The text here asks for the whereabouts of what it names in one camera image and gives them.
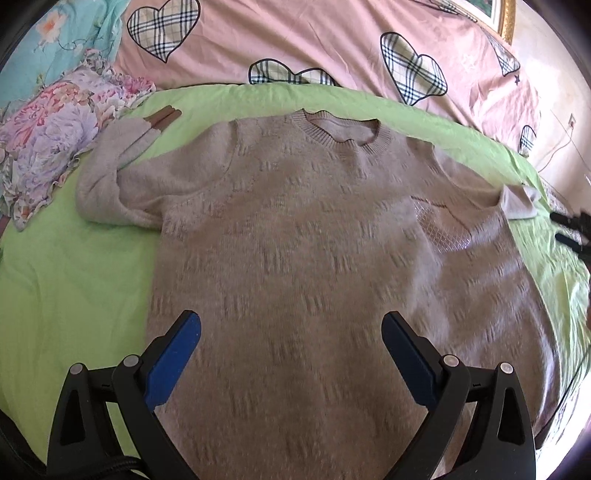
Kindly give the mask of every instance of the knit texture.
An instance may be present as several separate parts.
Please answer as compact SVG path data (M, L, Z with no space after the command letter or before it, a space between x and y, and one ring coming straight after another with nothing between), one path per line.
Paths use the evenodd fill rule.
M202 318L158 411L200 478L383 478L426 415L381 341L391 310L466 365L513 364L534 433L549 419L556 342L502 210L533 215L534 192L499 192L432 144L327 112L216 124L124 168L156 136L112 123L77 207L162 230L148 341L184 309Z

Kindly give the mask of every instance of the black cable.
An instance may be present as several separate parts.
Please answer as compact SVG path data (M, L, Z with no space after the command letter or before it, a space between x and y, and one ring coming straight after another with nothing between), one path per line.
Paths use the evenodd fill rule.
M116 473L130 470L147 473L144 462L139 458L118 456L62 475L48 475L43 477L43 480L102 480Z
M549 427L552 425L552 423L554 422L554 418L556 416L556 414L560 411L560 409L564 406L564 402L566 402L566 398L569 396L569 394L571 393L570 390L573 388L573 384L575 379L579 376L579 373L581 371L581 368L583 367L583 363L585 362L585 360L587 360L587 357L589 356L589 352L591 352L591 343L589 344L589 346L587 347L587 351L585 352L585 354L583 355L583 359L581 360L581 363L579 364L579 366L577 367L573 378L570 380L569 386L566 387L566 390L564 392L564 394L562 395L562 398L560 399L560 401L558 402L558 406L556 407L556 409L554 410L554 413L552 414L552 416L550 417L550 419L548 420L548 422L546 422L546 425L544 426L544 428L542 428L542 431L540 433L542 433L544 430L546 430L547 428L549 429Z

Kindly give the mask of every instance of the pink duvet cover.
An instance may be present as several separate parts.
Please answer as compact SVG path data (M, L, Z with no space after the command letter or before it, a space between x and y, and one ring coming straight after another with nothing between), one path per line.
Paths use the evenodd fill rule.
M528 155L538 97L507 43L448 0L131 0L116 68L162 89L322 83L472 127Z

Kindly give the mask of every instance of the teal fabric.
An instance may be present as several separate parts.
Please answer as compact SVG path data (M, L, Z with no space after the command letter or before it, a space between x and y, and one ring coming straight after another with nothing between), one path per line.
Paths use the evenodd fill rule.
M60 0L29 30L0 72L0 119L78 66L86 49L115 60L129 0Z

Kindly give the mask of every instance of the picture frame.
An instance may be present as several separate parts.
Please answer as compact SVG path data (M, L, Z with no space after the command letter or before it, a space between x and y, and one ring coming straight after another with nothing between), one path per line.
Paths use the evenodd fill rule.
M451 0L511 44L515 32L515 0Z

